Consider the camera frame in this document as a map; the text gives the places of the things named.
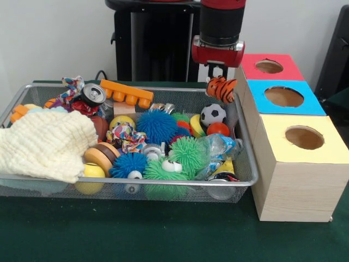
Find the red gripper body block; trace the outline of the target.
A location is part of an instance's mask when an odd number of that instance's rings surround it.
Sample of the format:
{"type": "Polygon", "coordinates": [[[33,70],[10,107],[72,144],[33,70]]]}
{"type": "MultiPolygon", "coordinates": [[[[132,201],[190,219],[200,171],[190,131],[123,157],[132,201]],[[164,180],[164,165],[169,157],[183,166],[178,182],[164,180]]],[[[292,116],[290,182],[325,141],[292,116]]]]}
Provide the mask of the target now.
{"type": "Polygon", "coordinates": [[[193,37],[191,55],[199,64],[221,64],[226,67],[239,67],[245,50],[245,42],[239,40],[230,47],[213,47],[193,37]]]}

